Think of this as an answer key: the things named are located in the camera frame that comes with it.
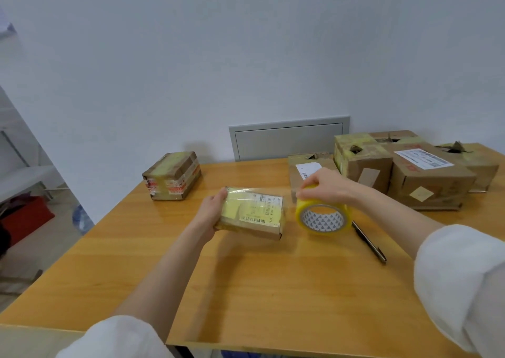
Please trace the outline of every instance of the torn cardboard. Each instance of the torn cardboard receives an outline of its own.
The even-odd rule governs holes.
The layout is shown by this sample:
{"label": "torn cardboard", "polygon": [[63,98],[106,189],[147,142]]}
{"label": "torn cardboard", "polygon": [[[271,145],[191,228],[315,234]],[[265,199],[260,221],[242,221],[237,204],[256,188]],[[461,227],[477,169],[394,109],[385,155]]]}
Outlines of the torn cardboard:
{"label": "torn cardboard", "polygon": [[368,133],[335,136],[333,156],[343,176],[387,193],[393,158]]}
{"label": "torn cardboard", "polygon": [[281,239],[285,224],[283,197],[262,194],[257,189],[226,189],[228,196],[217,229]]}
{"label": "torn cardboard", "polygon": [[427,143],[383,144],[393,157],[387,195],[416,210],[459,210],[476,175]]}
{"label": "torn cardboard", "polygon": [[183,200],[201,176],[195,152],[167,153],[142,173],[153,200]]}
{"label": "torn cardboard", "polygon": [[463,165],[476,174],[477,178],[471,186],[470,193],[485,193],[498,172],[499,162],[484,154],[481,144],[442,144],[438,149],[445,152],[448,160]]}
{"label": "torn cardboard", "polygon": [[426,141],[413,131],[387,131],[370,133],[378,143],[425,143]]}
{"label": "torn cardboard", "polygon": [[320,168],[338,170],[333,162],[333,156],[324,153],[294,154],[287,157],[289,165],[289,181],[291,182],[291,199],[296,203],[296,192],[301,184],[313,172]]}

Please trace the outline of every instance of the black pen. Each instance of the black pen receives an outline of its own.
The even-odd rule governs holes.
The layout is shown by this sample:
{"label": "black pen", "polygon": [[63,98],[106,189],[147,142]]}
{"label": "black pen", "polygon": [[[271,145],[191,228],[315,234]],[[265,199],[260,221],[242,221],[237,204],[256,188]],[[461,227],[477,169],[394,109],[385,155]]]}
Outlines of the black pen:
{"label": "black pen", "polygon": [[366,244],[368,245],[368,247],[372,250],[372,252],[374,252],[374,254],[377,256],[377,258],[379,259],[379,261],[382,262],[382,264],[386,265],[386,262],[387,262],[387,258],[386,256],[384,255],[384,253],[382,253],[382,251],[378,248],[378,247],[375,247],[375,245],[372,243],[372,241],[370,241],[368,239],[368,237],[365,235],[365,233],[363,233],[363,231],[360,229],[360,227],[356,224],[356,222],[352,222],[352,227],[354,227],[354,230],[356,230],[356,233],[357,235],[363,240],[366,242]]}

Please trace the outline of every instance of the packing tape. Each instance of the packing tape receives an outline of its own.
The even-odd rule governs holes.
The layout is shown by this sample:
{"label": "packing tape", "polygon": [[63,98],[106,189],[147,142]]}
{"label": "packing tape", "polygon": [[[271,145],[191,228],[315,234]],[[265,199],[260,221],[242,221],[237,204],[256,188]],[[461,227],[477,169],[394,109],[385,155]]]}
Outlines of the packing tape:
{"label": "packing tape", "polygon": [[296,201],[296,222],[318,234],[332,234],[351,227],[349,208],[343,204],[327,204],[319,200]]}

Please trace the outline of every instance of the white sleeve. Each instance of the white sleeve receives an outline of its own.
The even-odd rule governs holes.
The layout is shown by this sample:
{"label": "white sleeve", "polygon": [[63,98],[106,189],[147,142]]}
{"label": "white sleeve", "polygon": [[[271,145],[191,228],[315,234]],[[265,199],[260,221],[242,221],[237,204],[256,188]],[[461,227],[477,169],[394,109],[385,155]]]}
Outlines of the white sleeve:
{"label": "white sleeve", "polygon": [[503,277],[505,243],[463,225],[432,233],[414,265],[414,288],[433,323],[484,358],[505,356],[505,340],[496,338],[505,329]]}
{"label": "white sleeve", "polygon": [[171,354],[153,327],[137,318],[115,316],[93,325],[56,358],[149,357]]}

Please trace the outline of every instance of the yellow tape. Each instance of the yellow tape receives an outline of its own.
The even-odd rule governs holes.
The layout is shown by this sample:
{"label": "yellow tape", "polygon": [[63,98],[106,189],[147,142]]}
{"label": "yellow tape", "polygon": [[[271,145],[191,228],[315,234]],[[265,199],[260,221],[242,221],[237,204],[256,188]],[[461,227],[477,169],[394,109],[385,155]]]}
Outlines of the yellow tape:
{"label": "yellow tape", "polygon": [[347,205],[300,199],[296,201],[295,219],[300,227],[323,235],[333,234],[349,228],[352,221]]}

